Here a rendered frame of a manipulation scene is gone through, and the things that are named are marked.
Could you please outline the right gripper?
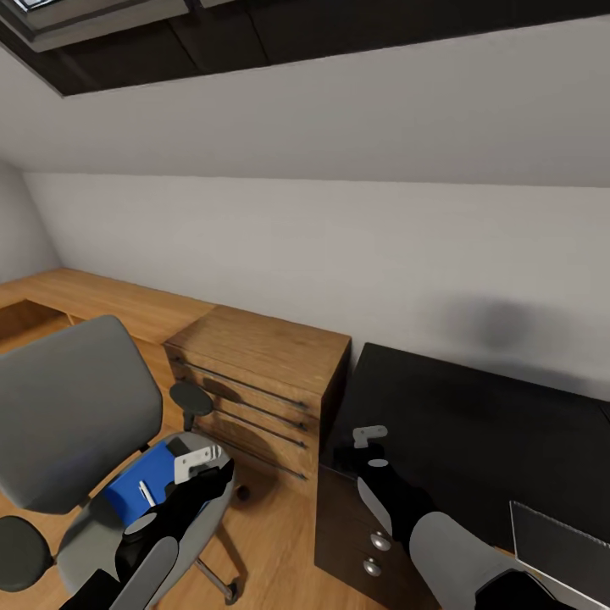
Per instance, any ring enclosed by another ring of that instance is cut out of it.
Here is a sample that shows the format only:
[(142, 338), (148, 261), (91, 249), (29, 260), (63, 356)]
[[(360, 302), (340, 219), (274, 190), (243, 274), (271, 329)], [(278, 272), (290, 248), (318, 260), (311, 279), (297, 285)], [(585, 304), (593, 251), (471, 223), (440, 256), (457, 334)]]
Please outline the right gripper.
[(358, 461), (366, 454), (384, 457), (383, 447), (380, 443), (370, 443), (367, 448), (357, 449), (354, 446), (337, 448), (334, 447), (334, 463), (341, 465), (343, 472), (357, 471)]

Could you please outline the pen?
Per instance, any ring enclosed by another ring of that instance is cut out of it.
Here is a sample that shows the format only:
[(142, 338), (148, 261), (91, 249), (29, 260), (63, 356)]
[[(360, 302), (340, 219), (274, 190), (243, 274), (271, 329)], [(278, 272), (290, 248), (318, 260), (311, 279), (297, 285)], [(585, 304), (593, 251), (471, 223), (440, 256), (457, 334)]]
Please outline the pen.
[(141, 488), (142, 488), (142, 495), (144, 495), (147, 498), (149, 505), (154, 506), (154, 503), (156, 503), (156, 502), (153, 500), (151, 493), (149, 493), (149, 490), (146, 488), (146, 485), (144, 485), (144, 483), (141, 483)]

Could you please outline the notebook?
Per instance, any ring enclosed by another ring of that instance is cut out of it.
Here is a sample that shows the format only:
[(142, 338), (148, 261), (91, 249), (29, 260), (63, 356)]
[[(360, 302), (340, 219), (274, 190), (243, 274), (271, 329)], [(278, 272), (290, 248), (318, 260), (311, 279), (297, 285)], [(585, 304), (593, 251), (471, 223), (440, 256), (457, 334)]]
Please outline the notebook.
[(610, 545), (523, 504), (509, 504), (516, 560), (610, 610)]

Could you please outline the folder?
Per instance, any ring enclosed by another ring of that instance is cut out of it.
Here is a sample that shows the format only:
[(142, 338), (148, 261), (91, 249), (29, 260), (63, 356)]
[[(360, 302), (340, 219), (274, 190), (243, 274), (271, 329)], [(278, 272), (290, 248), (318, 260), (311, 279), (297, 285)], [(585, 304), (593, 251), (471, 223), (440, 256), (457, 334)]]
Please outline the folder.
[(108, 503), (114, 507), (128, 528), (153, 507), (142, 495), (141, 483), (144, 483), (151, 493), (156, 502), (154, 506), (167, 500), (164, 488), (175, 480), (174, 467), (177, 457), (178, 454), (166, 442), (160, 441), (103, 491)]

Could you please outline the swivel chair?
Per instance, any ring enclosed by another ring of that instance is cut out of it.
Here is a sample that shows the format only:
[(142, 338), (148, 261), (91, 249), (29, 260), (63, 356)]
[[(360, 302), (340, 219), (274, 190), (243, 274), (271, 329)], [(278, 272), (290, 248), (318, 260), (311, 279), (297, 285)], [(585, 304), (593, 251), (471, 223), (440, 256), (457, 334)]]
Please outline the swivel chair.
[[(178, 456), (218, 445), (193, 432), (196, 416), (214, 409), (198, 385), (175, 382), (170, 398), (184, 409), (181, 432), (163, 438)], [(40, 530), (15, 515), (0, 518), (0, 590), (19, 592), (33, 586), (55, 565), (69, 596), (100, 568), (118, 582), (114, 556), (124, 520), (103, 491), (159, 443), (163, 396), (135, 342), (112, 314), (72, 325), (0, 355), (0, 492), (16, 507), (63, 516), (80, 506), (51, 556)], [(141, 451), (94, 497), (89, 494), (122, 462)], [(198, 473), (231, 460), (197, 466)], [(225, 596), (238, 602), (237, 583), (226, 585), (199, 555), (212, 540), (234, 491), (245, 501), (249, 488), (232, 481), (218, 498), (200, 507), (179, 541), (173, 570), (145, 607), (155, 605), (195, 566)]]

